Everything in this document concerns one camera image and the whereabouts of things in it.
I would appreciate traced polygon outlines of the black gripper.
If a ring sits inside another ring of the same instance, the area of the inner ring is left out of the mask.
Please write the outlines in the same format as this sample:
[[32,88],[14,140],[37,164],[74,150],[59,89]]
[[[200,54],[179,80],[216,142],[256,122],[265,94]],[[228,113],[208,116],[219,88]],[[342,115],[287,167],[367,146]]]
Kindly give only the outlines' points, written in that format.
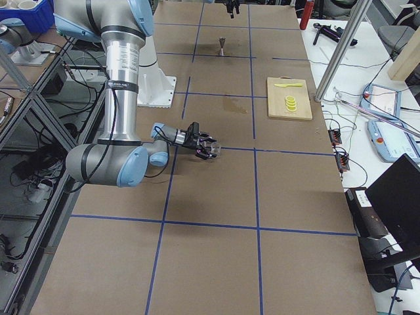
[[226,0],[224,4],[227,6],[227,13],[231,18],[234,18],[233,7],[235,7],[236,14],[240,13],[240,2],[238,0]]
[[217,140],[214,139],[210,134],[199,132],[199,131],[188,131],[182,130],[185,133],[183,148],[191,149],[196,151],[196,157],[207,160],[216,158],[216,154],[208,149],[203,149],[202,143],[214,143]]

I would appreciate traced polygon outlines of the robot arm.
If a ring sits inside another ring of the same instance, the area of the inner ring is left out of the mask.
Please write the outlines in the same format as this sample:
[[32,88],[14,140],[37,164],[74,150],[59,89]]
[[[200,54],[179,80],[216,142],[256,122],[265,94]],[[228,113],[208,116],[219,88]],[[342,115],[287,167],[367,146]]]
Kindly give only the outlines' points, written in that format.
[[93,144],[71,149],[66,168],[82,184],[134,187],[149,165],[165,167],[169,147],[191,149],[201,159],[217,157],[220,147],[193,122],[185,129],[155,123],[143,144],[136,134],[137,107],[150,104],[153,75],[140,65],[153,51],[154,19],[149,1],[55,1],[57,30],[76,39],[100,42],[106,53],[104,132]]

